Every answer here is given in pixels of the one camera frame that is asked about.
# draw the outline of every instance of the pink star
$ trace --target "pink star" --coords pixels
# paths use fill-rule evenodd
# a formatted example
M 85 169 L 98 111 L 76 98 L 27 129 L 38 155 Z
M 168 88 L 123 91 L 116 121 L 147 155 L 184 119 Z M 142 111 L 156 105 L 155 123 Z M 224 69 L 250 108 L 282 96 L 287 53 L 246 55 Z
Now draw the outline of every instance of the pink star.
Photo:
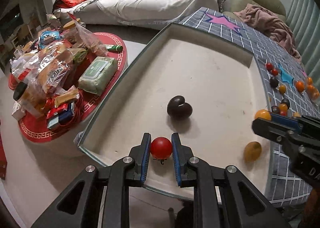
M 205 15 L 210 17 L 210 19 L 208 19 L 207 22 L 224 25 L 224 26 L 228 27 L 229 29 L 235 31 L 239 35 L 241 35 L 241 33 L 239 32 L 239 29 L 244 30 L 243 28 L 241 28 L 241 27 L 229 22 L 229 20 L 224 15 L 222 15 L 220 17 L 216 17 L 214 15 L 210 15 L 210 14 L 207 14 L 207 13 L 205 13 Z

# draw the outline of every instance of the brown blanket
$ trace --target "brown blanket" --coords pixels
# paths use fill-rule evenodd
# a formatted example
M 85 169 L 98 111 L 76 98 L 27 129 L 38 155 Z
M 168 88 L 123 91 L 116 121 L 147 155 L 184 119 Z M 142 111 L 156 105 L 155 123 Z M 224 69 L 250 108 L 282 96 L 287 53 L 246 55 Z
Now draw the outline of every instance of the brown blanket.
M 301 56 L 295 49 L 295 40 L 290 28 L 276 14 L 261 6 L 247 4 L 240 12 L 233 12 L 248 26 L 255 28 L 277 42 L 299 63 Z

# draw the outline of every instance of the tile floor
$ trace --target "tile floor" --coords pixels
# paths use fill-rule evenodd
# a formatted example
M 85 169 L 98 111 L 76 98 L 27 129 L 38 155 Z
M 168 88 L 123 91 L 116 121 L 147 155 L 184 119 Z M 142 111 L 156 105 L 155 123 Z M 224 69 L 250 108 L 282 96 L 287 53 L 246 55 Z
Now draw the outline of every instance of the tile floor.
M 157 33 L 139 29 L 137 42 L 135 29 L 128 27 L 92 26 L 91 31 L 114 32 L 125 40 L 128 63 Z M 0 71 L 0 132 L 8 167 L 6 180 L 0 183 L 0 196 L 12 216 L 22 228 L 29 228 L 59 193 L 87 166 L 95 164 L 89 157 L 67 158 L 46 148 L 24 141 L 16 120 L 11 116 L 13 91 Z M 179 200 L 148 191 L 130 188 L 130 227 L 170 227 L 167 210 L 177 213 Z

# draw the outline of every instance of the curtain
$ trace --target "curtain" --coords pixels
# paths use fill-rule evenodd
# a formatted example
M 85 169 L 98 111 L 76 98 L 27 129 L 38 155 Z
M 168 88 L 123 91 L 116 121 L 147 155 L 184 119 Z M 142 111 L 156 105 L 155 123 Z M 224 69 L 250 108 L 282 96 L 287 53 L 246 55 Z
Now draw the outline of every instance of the curtain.
M 320 89 L 320 11 L 314 0 L 292 0 L 287 16 L 306 73 Z

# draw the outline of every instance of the red box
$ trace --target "red box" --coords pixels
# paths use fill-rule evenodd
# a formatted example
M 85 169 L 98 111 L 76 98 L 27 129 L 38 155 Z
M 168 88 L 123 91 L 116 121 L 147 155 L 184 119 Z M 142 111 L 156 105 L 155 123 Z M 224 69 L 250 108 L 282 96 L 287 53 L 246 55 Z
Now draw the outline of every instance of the red box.
M 5 172 L 7 169 L 7 159 L 5 158 L 1 134 L 0 134 L 0 178 L 5 179 Z

